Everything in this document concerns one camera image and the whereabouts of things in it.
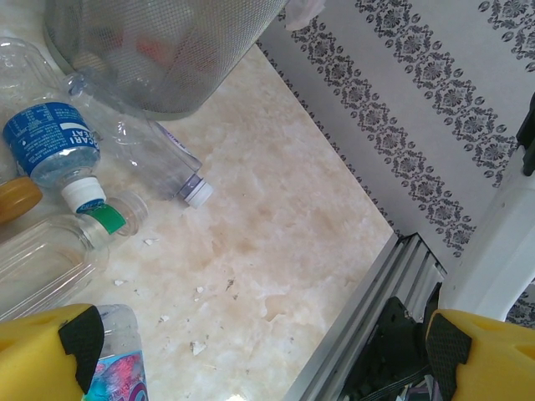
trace debris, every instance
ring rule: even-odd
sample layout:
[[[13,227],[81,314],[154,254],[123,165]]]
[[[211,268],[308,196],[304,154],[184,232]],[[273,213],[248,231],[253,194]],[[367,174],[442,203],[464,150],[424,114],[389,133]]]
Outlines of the debris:
[[[160,240],[160,238],[147,238],[146,240],[143,240],[143,242],[148,245],[148,246],[151,246],[152,244],[154,244],[155,242],[158,242]]]
[[[202,351],[206,349],[206,343],[199,343],[198,341],[192,341],[190,343],[190,349],[193,353],[193,356],[196,357],[198,354],[200,354]]]
[[[234,279],[231,278],[231,279],[229,279],[228,282],[227,282],[227,289],[226,289],[225,291],[228,291],[228,289],[229,289],[230,287],[232,287],[233,285],[234,285]]]

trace empty plastic bottle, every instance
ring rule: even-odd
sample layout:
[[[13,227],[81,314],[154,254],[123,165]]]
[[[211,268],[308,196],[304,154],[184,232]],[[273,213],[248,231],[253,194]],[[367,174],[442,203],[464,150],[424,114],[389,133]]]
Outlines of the empty plastic bottle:
[[[126,305],[104,305],[98,309],[104,324],[104,346],[91,388],[83,400],[149,401],[134,311]]]
[[[213,192],[197,174],[202,163],[173,135],[109,89],[90,70],[64,80],[71,102],[99,136],[103,152],[113,155],[152,189],[155,197],[175,197],[197,208]]]
[[[55,188],[74,212],[101,205],[105,194],[92,172],[100,151],[54,72],[30,43],[0,38],[0,124],[20,170]]]
[[[32,209],[43,194],[26,176],[19,176],[17,164],[0,138],[0,224],[7,223]]]
[[[0,321],[61,306],[105,269],[109,245],[148,216],[133,192],[83,215],[52,216],[0,245]]]

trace wire mesh trash can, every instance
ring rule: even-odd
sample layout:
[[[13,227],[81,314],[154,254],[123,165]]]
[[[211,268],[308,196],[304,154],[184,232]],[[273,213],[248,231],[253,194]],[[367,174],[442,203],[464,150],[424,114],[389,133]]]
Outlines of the wire mesh trash can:
[[[195,112],[287,0],[47,0],[59,67],[97,70],[156,119]]]

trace colorful bottle label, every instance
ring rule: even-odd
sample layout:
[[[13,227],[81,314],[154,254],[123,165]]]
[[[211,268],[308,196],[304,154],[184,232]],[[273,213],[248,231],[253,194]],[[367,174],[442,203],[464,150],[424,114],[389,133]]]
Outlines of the colorful bottle label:
[[[149,401],[141,351],[100,359],[83,401]]]
[[[37,104],[12,117],[3,137],[23,171],[33,169],[63,150],[99,145],[77,109],[60,102]]]

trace black floral pattern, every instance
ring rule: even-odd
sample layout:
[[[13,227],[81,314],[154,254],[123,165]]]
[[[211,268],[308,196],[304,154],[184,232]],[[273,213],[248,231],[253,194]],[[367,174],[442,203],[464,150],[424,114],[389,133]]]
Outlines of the black floral pattern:
[[[484,3],[480,10],[486,11],[490,2]],[[498,4],[500,16],[507,14],[509,18],[523,18],[532,8],[524,0],[507,0],[503,5],[494,0],[494,4]],[[479,107],[481,116],[470,112],[474,105],[481,106],[485,100],[476,96],[476,86],[470,80],[461,79],[463,71],[454,67],[455,59],[448,52],[440,51],[442,43],[434,40],[433,31],[420,22],[420,15],[412,12],[407,0],[357,0],[355,6],[360,13],[367,14],[366,22],[374,25],[378,36],[387,39],[385,46],[394,49],[394,57],[404,64],[405,72],[413,77],[416,87],[425,91],[424,97],[432,102],[436,113],[451,116],[451,120],[445,119],[445,124],[455,120],[452,134],[460,142],[473,144],[471,148],[465,147],[465,151],[472,153],[472,160],[484,169],[483,176],[492,179],[492,185],[497,188],[516,141],[512,137],[498,144],[500,135],[494,132],[498,116],[491,108]],[[535,45],[535,34],[529,40]]]
[[[517,302],[512,306],[507,314],[507,321],[519,326],[535,328],[535,297],[533,284],[522,293]]]
[[[535,2],[533,0],[493,0],[479,5],[481,13],[490,13],[487,21],[502,32],[502,41],[513,45],[511,53],[517,60],[535,60]],[[535,71],[535,61],[526,64],[526,71]]]

